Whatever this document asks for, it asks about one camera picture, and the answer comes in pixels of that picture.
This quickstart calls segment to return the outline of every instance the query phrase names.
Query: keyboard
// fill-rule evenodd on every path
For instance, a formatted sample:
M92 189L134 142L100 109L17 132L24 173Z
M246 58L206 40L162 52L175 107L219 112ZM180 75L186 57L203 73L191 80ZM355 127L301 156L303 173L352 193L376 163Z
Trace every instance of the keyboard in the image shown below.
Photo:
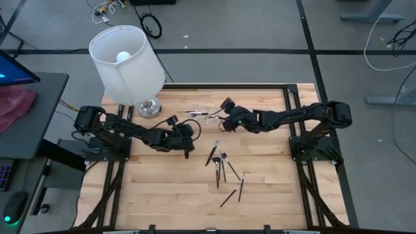
M17 160L0 159L0 192L6 192L16 171Z

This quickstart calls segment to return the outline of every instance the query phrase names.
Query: mouse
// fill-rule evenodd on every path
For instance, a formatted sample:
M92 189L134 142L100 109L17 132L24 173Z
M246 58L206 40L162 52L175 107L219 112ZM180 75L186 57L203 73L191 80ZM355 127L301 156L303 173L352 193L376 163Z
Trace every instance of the mouse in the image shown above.
M14 224L19 221L23 211L25 210L27 197L27 192L15 192L7 201L3 215L7 224Z

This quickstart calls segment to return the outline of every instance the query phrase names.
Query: black desk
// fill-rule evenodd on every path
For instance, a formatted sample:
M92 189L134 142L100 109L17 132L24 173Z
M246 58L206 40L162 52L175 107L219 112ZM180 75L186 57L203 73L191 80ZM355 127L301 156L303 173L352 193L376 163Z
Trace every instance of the black desk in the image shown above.
M51 154L55 153L56 157L60 156L66 160L69 159L66 156L73 156L68 155L68 151L44 140L47 127L69 76L63 73L37 73L37 75L41 78L40 83L24 85L37 93L33 106L25 116L17 119L9 129L0 134L0 158L22 159L12 178L9 190L0 192L1 234L20 231L40 179L44 174L46 162L48 158L52 159ZM23 189L25 178L24 190L29 193L29 200L25 206L24 214L16 225L5 224L3 221L4 206L13 193Z

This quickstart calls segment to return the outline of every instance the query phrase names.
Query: pink cloth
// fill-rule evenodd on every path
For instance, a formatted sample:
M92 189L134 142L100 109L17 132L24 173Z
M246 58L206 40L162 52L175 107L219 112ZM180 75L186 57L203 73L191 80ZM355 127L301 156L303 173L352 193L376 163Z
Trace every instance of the pink cloth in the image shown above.
M0 133L27 113L35 97L34 91L22 86L0 87Z

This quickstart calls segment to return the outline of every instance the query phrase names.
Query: white cable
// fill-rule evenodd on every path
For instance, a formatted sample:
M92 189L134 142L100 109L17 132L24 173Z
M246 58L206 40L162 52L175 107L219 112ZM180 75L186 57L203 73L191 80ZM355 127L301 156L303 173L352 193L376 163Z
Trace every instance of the white cable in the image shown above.
M106 4L107 3L107 0L105 0L104 1L104 3L101 3L101 4L98 4L97 6L95 6L93 9L92 9L92 23L95 23L95 24L99 24L99 23L104 23L104 20L101 20L101 21L95 21L94 20L94 16L96 16L94 13L96 12L96 9L99 7L99 6L102 6L102 5L104 5L104 4ZM109 5L109 9L110 9L110 12L111 12L111 14L114 14L114 13L116 13L116 9L113 7L113 6L120 6L120 4L118 4L118 3L110 3L110 5Z
M367 47L369 46L369 42L370 42L370 38L371 38L371 34L372 34L372 32L373 32L373 30L374 30L374 28L376 27L376 25L377 25L377 23L379 22L379 20L382 18L382 16L384 15L384 13L387 11L387 10L389 10L389 8L390 8L390 6L393 4L393 1L390 3L390 5L380 14L380 16L378 16L378 19L376 20L376 22L374 23L374 25L372 26L372 29L371 29L371 31L370 31L370 34L369 34L369 37L367 38L367 43L365 44L365 47L364 47L364 58L365 58L365 61L367 61L367 64L372 68L372 69L374 69L374 70L376 70L376 71L379 71L379 72L388 72L388 71L393 71L393 70L399 70L399 69L404 69L404 68L409 68L409 67L411 67L411 66L413 66L413 65L415 65L416 64L416 62L413 62L413 63L411 63L411 64L409 64L409 65L407 65L407 66L402 66L402 67L397 67L397 68L387 68L387 69L380 69L380 68L375 68L373 65L371 65L370 64L370 62L369 62L369 60L368 60L368 58L367 58L367 54L366 54L366 52L367 52Z

